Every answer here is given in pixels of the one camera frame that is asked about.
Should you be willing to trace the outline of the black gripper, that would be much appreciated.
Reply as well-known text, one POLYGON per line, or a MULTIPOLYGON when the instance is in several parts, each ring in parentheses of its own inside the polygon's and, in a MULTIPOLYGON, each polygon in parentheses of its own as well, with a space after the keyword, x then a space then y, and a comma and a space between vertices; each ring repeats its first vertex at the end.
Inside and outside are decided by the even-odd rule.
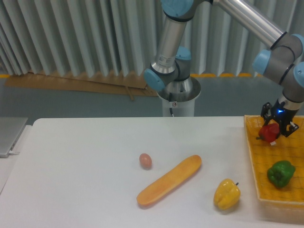
POLYGON ((299 125, 292 122, 299 109, 299 102, 291 101, 281 95, 274 106, 269 102, 262 106, 260 116, 264 119, 263 126, 267 126, 274 119, 279 124, 279 133, 276 137, 279 138, 281 135, 288 137, 299 129, 299 125))

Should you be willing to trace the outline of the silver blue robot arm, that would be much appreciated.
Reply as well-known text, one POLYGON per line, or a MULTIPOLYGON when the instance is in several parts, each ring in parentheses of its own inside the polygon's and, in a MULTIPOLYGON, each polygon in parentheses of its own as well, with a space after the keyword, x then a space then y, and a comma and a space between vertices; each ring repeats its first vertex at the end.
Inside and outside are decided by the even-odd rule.
MULTIPOLYGON (((299 127, 293 118, 304 103, 304 65, 295 61, 303 54, 304 38, 288 34, 256 7, 244 0, 212 0, 244 28, 253 33, 266 49, 253 62, 253 69, 283 87, 275 104, 262 106, 264 124, 275 121, 279 135, 290 136, 299 127)), ((144 79, 162 99, 164 116, 193 116, 200 94, 197 80, 190 77, 190 51, 181 46, 187 23, 193 19, 199 0, 164 0, 164 27, 155 57, 144 71, 144 79)))

